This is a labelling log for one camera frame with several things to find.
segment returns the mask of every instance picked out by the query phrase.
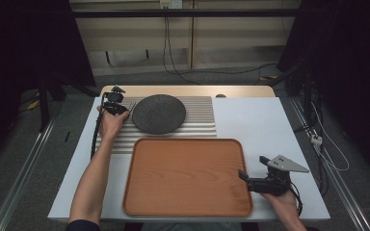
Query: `black round object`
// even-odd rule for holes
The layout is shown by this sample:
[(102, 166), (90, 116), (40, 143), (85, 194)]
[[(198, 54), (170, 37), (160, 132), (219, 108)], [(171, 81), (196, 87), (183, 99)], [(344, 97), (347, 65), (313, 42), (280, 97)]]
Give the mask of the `black round object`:
[(166, 94), (155, 94), (141, 100), (134, 108), (134, 124), (145, 133), (163, 135), (173, 132), (185, 120), (184, 104)]

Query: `wooden tray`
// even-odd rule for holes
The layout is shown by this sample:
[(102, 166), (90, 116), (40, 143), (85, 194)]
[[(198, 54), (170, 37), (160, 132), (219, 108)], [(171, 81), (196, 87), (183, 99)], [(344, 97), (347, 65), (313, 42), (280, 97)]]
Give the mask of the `wooden tray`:
[(123, 201), (134, 216), (246, 217), (251, 193), (240, 142), (232, 139), (140, 139)]

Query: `hand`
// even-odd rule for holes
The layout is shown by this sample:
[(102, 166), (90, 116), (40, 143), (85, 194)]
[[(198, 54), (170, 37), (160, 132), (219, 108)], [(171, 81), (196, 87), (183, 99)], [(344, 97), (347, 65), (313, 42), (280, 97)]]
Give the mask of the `hand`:
[(299, 219), (297, 212), (296, 197), (290, 191), (283, 195), (275, 196), (268, 193), (261, 193), (273, 207), (277, 219), (287, 230), (306, 230)]
[(121, 115), (111, 115), (106, 110), (103, 109), (103, 111), (98, 133), (103, 140), (113, 141), (119, 134), (119, 131), (122, 128), (122, 123), (128, 118), (129, 112), (126, 111)]

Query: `striped mat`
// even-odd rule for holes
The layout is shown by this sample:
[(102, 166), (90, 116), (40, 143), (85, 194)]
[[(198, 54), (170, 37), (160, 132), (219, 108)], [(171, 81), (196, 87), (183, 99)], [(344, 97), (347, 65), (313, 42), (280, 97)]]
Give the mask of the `striped mat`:
[[(216, 138), (215, 117), (211, 97), (177, 97), (184, 104), (186, 117), (184, 123), (172, 133), (150, 135), (140, 131), (132, 120), (132, 115), (125, 120), (117, 137), (112, 154), (132, 154), (135, 142), (145, 137), (177, 137), (177, 138)], [(138, 104), (142, 97), (126, 97), (121, 105), (126, 108)], [(101, 142), (97, 136), (96, 148)]]

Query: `wall socket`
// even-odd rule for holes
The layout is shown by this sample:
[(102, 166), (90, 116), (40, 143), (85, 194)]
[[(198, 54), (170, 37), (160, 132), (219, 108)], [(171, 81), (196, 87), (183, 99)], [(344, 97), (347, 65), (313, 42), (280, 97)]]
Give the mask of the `wall socket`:
[(182, 0), (160, 0), (161, 9), (182, 9)]

